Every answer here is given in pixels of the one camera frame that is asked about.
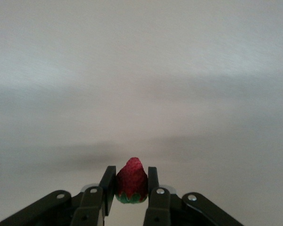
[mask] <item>white wall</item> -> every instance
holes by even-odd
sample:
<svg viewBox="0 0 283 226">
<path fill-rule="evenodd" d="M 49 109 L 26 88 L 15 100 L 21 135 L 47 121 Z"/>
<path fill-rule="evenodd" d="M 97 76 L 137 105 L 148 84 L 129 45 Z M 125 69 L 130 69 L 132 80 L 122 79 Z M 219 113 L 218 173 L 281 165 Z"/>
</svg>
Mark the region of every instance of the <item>white wall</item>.
<svg viewBox="0 0 283 226">
<path fill-rule="evenodd" d="M 0 220 L 133 156 L 283 225 L 283 0 L 0 0 Z"/>
</svg>

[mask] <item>red strawberry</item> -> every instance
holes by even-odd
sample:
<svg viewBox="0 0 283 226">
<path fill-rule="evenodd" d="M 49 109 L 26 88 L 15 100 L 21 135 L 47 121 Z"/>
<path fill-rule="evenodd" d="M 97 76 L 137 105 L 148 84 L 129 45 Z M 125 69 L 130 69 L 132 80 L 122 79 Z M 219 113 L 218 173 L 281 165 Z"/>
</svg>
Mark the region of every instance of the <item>red strawberry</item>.
<svg viewBox="0 0 283 226">
<path fill-rule="evenodd" d="M 148 195 L 148 177 L 141 161 L 133 157 L 117 174 L 116 197 L 122 203 L 139 203 Z"/>
</svg>

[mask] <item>white background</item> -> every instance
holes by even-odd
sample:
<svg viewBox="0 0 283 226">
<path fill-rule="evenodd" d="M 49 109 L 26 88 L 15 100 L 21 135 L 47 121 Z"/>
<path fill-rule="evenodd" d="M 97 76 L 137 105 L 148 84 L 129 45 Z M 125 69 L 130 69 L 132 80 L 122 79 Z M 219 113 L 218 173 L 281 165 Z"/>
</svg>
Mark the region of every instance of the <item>white background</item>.
<svg viewBox="0 0 283 226">
<path fill-rule="evenodd" d="M 133 156 L 283 226 L 283 0 L 0 0 L 0 221 Z"/>
</svg>

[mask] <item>metal screw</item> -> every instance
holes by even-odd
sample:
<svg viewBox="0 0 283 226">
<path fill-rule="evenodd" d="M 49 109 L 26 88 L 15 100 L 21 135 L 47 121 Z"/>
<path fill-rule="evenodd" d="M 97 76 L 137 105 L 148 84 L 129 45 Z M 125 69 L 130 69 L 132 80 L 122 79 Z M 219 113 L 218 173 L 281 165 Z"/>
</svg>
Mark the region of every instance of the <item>metal screw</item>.
<svg viewBox="0 0 283 226">
<path fill-rule="evenodd" d="M 156 190 L 157 194 L 164 194 L 165 193 L 165 190 L 162 189 L 162 188 L 159 188 Z"/>
<path fill-rule="evenodd" d="M 190 194 L 190 195 L 188 196 L 188 200 L 190 200 L 190 201 L 196 201 L 196 200 L 197 200 L 197 198 L 196 198 L 196 196 L 195 196 L 195 195 Z"/>
<path fill-rule="evenodd" d="M 58 194 L 58 195 L 57 195 L 57 199 L 63 199 L 64 197 L 65 197 L 64 194 Z"/>
<path fill-rule="evenodd" d="M 98 190 L 96 188 L 93 188 L 93 189 L 90 190 L 90 193 L 97 193 L 97 191 Z"/>
</svg>

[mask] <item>green calyx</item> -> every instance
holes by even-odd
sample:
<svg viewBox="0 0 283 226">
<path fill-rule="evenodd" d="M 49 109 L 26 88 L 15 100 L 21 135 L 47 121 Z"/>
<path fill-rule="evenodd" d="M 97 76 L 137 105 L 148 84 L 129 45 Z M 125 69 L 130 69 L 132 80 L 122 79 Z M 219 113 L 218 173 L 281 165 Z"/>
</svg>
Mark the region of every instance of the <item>green calyx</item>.
<svg viewBox="0 0 283 226">
<path fill-rule="evenodd" d="M 141 195 L 138 193 L 134 193 L 131 198 L 129 199 L 126 195 L 125 192 L 122 192 L 122 194 L 119 195 L 115 195 L 117 200 L 119 200 L 121 203 L 131 203 L 131 204 L 136 204 L 136 203 L 141 203 L 143 201 L 145 201 L 147 199 L 147 196 L 145 196 L 142 200 L 141 200 Z"/>
</svg>

